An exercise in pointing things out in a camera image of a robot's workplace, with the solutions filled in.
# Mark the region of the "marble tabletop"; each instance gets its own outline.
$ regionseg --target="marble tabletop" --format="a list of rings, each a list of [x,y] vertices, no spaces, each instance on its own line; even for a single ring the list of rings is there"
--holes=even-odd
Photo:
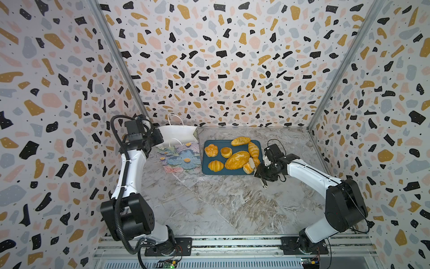
[[[288,153],[323,170],[305,129],[201,128],[201,156],[208,139],[248,136],[264,147],[279,139]],[[264,189],[252,175],[205,175],[201,170],[166,173],[157,154],[150,154],[141,194],[156,221],[175,235],[297,234],[324,215],[324,199],[300,180],[268,182]]]

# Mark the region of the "blue tray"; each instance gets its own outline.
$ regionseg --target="blue tray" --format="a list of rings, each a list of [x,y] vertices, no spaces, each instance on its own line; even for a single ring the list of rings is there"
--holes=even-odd
[[[260,142],[257,140],[251,140],[252,143],[256,144],[258,149],[260,150],[260,155],[258,156],[259,160],[261,163],[263,163],[263,156],[261,154],[261,145]],[[233,147],[231,145],[231,140],[206,140],[205,141],[205,145],[204,147],[209,146],[210,144],[214,144],[215,146],[218,147],[218,155],[216,155],[215,157],[208,157],[206,155],[206,153],[203,151],[203,161],[202,161],[202,172],[206,175],[247,175],[247,173],[245,173],[245,171],[243,171],[243,168],[239,168],[236,170],[228,170],[223,168],[221,171],[219,172],[214,172],[212,170],[209,169],[208,165],[211,161],[220,161],[223,164],[225,164],[225,162],[227,161],[228,158],[224,158],[221,155],[221,149],[224,147],[229,147],[232,150],[232,154],[239,152],[239,151],[248,151],[248,144],[246,145],[241,145],[241,146],[236,146]]]

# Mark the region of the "patterned wallpaper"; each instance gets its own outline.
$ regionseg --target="patterned wallpaper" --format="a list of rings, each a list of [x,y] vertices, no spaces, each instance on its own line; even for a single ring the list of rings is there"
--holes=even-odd
[[[89,268],[137,110],[84,1],[0,8],[0,267]]]
[[[429,268],[430,1],[386,1],[312,133],[357,180],[385,268]]]
[[[373,1],[100,0],[155,123],[306,126]]]

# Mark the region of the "white rope handle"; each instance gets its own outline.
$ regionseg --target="white rope handle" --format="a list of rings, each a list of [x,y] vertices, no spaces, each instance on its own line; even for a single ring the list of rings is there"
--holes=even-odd
[[[179,143],[181,143],[179,140],[177,140],[176,138],[172,138],[172,139],[174,139],[174,140],[176,140],[176,141],[178,141]],[[182,145],[182,143],[181,143],[181,145]],[[170,141],[169,141],[169,147],[170,147]]]
[[[182,126],[184,126],[184,122],[182,121],[181,117],[179,117],[178,115],[175,115],[173,113],[167,114],[167,121],[169,121],[169,125],[171,125],[169,115],[173,115],[173,116],[178,117],[181,120]]]

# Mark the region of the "black mounting plate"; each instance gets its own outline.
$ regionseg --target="black mounting plate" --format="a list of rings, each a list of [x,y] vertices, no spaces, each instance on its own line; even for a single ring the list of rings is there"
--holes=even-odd
[[[181,248],[182,248],[182,256],[191,256],[191,247],[193,246],[193,239],[191,237],[177,237],[176,240],[176,246],[177,246],[177,253],[176,257],[181,257]],[[146,257],[163,257],[160,252],[156,250],[154,247],[150,247],[145,249],[145,256]]]
[[[296,246],[298,245],[297,241],[298,241],[298,236],[281,237],[281,244],[282,244],[282,247],[284,248],[283,249],[284,255],[306,255],[303,252],[301,252],[298,248],[296,248]],[[317,244],[317,247],[319,247],[319,253],[328,254],[329,250],[327,249],[327,247],[324,247],[323,244],[326,244],[325,240],[322,240]],[[317,254],[318,254],[318,250],[315,250],[309,255],[317,255]]]

